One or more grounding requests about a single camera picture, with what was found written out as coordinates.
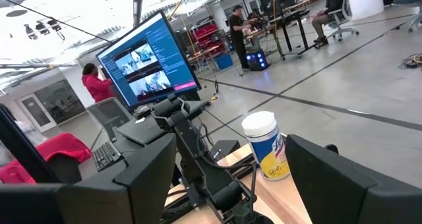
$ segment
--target wipes container lid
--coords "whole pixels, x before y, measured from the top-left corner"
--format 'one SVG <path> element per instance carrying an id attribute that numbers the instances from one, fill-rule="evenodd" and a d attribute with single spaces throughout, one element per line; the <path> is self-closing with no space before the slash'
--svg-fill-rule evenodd
<path id="1" fill-rule="evenodd" d="M 248 137 L 263 136 L 271 132 L 277 126 L 274 113 L 259 111 L 243 119 L 243 132 Z"/>

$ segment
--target red shirt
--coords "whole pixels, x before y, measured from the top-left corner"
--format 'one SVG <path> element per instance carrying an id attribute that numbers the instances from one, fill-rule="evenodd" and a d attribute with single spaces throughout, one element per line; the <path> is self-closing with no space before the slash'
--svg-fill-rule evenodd
<path id="1" fill-rule="evenodd" d="M 94 75 L 84 75 L 82 76 L 82 83 L 94 98 L 95 103 L 114 97 L 110 89 L 113 82 L 110 79 L 103 81 Z"/>

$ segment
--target monitor screen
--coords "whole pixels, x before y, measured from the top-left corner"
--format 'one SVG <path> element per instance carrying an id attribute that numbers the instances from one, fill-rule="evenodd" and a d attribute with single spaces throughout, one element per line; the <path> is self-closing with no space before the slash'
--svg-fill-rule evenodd
<path id="1" fill-rule="evenodd" d="M 131 107 L 200 88 L 162 11 L 105 48 L 97 58 Z"/>

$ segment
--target disinfecting wipes container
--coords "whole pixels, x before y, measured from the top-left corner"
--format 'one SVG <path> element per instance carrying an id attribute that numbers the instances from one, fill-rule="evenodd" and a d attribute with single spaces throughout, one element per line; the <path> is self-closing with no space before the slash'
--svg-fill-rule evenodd
<path id="1" fill-rule="evenodd" d="M 290 174 L 285 148 L 274 113 L 260 111 L 243 119 L 243 132 L 265 179 L 276 181 Z"/>

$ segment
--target label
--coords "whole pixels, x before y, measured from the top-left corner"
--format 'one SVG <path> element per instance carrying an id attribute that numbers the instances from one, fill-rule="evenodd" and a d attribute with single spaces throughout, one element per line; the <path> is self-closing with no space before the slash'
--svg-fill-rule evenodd
<path id="1" fill-rule="evenodd" d="M 255 160 L 259 163 L 262 175 L 270 180 L 278 180 L 290 174 L 285 155 L 285 146 L 278 127 L 258 138 L 249 138 Z"/>

